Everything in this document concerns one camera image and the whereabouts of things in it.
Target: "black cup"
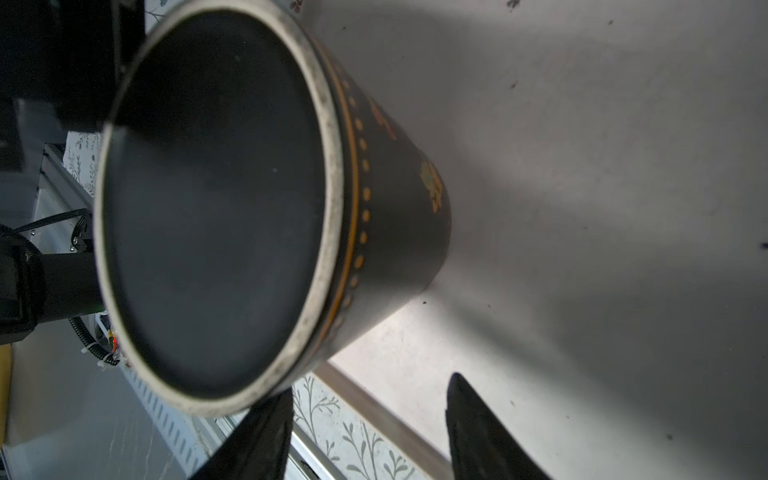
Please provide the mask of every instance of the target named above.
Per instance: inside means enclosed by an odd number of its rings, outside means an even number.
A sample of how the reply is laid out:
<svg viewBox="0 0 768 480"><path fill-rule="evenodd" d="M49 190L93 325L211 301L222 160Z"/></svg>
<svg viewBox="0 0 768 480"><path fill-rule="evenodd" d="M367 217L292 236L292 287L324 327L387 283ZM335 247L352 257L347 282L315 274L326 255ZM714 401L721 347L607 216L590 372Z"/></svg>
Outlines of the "black cup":
<svg viewBox="0 0 768 480"><path fill-rule="evenodd" d="M185 411L289 388L445 259L434 165L268 0L170 13L102 142L102 294L138 375Z"/></svg>

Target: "black pointed object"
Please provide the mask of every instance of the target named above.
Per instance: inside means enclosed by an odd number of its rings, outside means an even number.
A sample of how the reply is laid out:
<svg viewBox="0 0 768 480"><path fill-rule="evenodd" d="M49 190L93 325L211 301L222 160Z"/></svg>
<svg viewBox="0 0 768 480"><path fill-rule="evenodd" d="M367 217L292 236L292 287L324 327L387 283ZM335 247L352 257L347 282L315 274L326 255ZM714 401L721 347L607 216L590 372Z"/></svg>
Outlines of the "black pointed object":
<svg viewBox="0 0 768 480"><path fill-rule="evenodd" d="M448 384L445 422L455 480L549 480L460 373Z"/></svg>
<svg viewBox="0 0 768 480"><path fill-rule="evenodd" d="M291 389L251 407L191 480L280 480L293 428Z"/></svg>

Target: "white unglazed rim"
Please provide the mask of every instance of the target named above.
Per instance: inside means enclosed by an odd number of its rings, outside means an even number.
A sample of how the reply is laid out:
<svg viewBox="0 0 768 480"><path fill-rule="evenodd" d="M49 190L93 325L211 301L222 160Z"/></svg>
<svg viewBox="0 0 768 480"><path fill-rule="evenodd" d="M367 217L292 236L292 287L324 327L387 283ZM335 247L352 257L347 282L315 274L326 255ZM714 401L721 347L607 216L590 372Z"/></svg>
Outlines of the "white unglazed rim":
<svg viewBox="0 0 768 480"><path fill-rule="evenodd" d="M310 284L310 289L306 295L296 326L293 327L293 331L285 345L283 345L283 348L266 370L239 392L219 399L202 399L180 392L157 376L157 373L147 364L144 357L138 351L124 327L120 310L114 298L104 245L104 182L114 119L125 96L127 86L134 77L139 65L152 48L172 31L175 26L179 25L180 22L200 13L215 11L239 12L261 22L283 42L299 65L306 86L310 91L310 97L312 98L319 125L326 174L326 199L323 213L323 232L320 237L319 252L312 283ZM320 60L315 54L311 41L290 15L270 0L190 0L185 2L175 8L149 34L128 70L112 106L110 117L104 123L104 131L102 132L102 148L94 205L94 243L98 279L101 286L101 295L109 310L110 321L121 334L120 345L126 357L130 360L133 368L136 369L139 377L160 397L179 410L213 417L245 409L270 393L286 377L304 351L319 322L323 305L326 302L341 239L344 170L343 150L337 118L329 83L323 73Z"/></svg>

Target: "white table surface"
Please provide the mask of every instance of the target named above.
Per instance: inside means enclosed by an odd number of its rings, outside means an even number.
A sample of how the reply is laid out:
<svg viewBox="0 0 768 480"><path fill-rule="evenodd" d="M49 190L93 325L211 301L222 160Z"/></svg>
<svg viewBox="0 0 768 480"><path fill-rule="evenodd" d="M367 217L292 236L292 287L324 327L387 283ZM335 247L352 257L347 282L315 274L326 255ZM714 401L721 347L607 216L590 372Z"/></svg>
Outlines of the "white table surface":
<svg viewBox="0 0 768 480"><path fill-rule="evenodd" d="M446 453L459 371L556 479L766 478L768 4L314 8L454 219L333 362Z"/></svg>

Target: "orange stripe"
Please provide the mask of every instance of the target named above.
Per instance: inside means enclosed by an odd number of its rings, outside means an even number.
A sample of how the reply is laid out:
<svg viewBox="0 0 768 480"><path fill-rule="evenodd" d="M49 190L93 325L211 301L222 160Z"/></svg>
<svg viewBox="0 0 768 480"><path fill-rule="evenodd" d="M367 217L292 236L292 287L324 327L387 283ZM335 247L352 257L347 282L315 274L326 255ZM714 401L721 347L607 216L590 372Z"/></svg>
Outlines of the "orange stripe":
<svg viewBox="0 0 768 480"><path fill-rule="evenodd" d="M346 104L346 98L344 96L344 90L342 89L341 83L339 82L339 77L336 76L336 73L333 71L333 66L331 65L331 62L328 60L328 57L326 56L325 52L323 51L324 47L316 41L314 38L311 38L312 42L315 44L315 47L319 53L319 55L323 58L323 60L326 63L326 66L328 67L328 72L330 73L331 78L333 79L333 83L336 86L336 91L339 93L339 102L341 103L342 110L344 110L344 123L346 124L346 135L349 139L349 156L351 157L352 161L352 215L349 219L349 239L346 242L346 255L344 257L344 269L341 273L341 280L339 281L339 286L336 288L336 295L333 297L333 303L331 304L331 310L328 312L328 316L326 317L325 325L323 325L323 329L320 331L319 341L315 345L315 351L318 350L320 347L320 343L326 338L328 335L328 331L330 330L331 325L333 324L334 318L336 318L336 314L339 312L339 305L341 304L342 296L344 295L344 289L346 288L346 280L349 276L349 268L352 266L352 256L353 251L355 250L355 238L356 238L356 231L357 231L357 204L358 204L358 175L357 175L357 148L355 146L355 131L352 127L352 118L349 115L349 108Z"/></svg>

